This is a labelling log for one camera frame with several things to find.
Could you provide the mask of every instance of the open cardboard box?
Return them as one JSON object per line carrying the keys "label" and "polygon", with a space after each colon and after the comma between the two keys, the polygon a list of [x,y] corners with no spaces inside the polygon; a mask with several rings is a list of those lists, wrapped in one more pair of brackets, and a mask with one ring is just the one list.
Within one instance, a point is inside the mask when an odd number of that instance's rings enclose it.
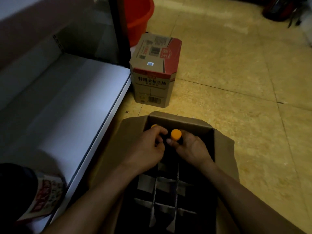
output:
{"label": "open cardboard box", "polygon": [[[118,166],[128,148],[154,124],[165,127],[169,132],[184,129],[199,136],[215,163],[239,181],[232,139],[202,120],[153,112],[122,121],[105,150],[92,186]],[[209,181],[174,152],[166,146],[164,158],[158,166],[129,184],[124,196],[113,205],[100,232],[239,233]],[[161,225],[159,222],[156,225],[156,219],[162,220]]]}

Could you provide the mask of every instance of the hand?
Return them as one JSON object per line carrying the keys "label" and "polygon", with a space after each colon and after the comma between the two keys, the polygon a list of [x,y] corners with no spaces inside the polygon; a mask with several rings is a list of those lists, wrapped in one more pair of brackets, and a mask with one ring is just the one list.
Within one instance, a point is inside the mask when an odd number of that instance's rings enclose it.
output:
{"label": "hand", "polygon": [[214,164],[206,145],[199,137],[185,130],[181,130],[181,132],[183,145],[179,145],[176,141],[167,139],[167,143],[175,148],[181,158],[199,170],[204,164]]}
{"label": "hand", "polygon": [[166,135],[168,131],[161,126],[144,131],[128,151],[124,164],[134,169],[137,175],[151,169],[162,159],[165,145],[160,133]]}

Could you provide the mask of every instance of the left hand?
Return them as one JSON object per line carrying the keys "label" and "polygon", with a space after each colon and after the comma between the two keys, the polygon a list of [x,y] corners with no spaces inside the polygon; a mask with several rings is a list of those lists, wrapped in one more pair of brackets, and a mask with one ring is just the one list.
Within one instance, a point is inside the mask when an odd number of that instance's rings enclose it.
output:
{"label": "left hand", "polygon": [[154,167],[163,157],[165,145],[159,134],[168,134],[167,129],[154,126],[142,133],[140,138],[131,146],[123,163],[141,174]]}

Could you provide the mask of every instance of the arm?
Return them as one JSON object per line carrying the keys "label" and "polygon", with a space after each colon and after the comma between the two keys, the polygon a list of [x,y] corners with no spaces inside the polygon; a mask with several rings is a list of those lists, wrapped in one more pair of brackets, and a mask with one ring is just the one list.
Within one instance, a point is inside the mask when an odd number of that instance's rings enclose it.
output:
{"label": "arm", "polygon": [[181,131],[183,145],[170,139],[167,139],[167,143],[213,184],[241,232],[304,234],[243,185],[224,173],[213,162],[204,142],[199,137]]}
{"label": "arm", "polygon": [[97,187],[85,193],[62,216],[49,225],[44,234],[96,233],[111,206],[127,185],[142,172],[154,167],[163,157],[165,145],[159,133],[168,131],[155,126],[128,151],[125,160]]}

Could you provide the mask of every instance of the red bucket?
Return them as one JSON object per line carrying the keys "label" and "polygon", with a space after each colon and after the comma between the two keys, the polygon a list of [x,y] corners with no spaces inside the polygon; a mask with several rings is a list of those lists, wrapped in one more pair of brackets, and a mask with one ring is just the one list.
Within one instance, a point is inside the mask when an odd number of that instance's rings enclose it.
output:
{"label": "red bucket", "polygon": [[130,47],[138,44],[154,13],[153,0],[124,0]]}

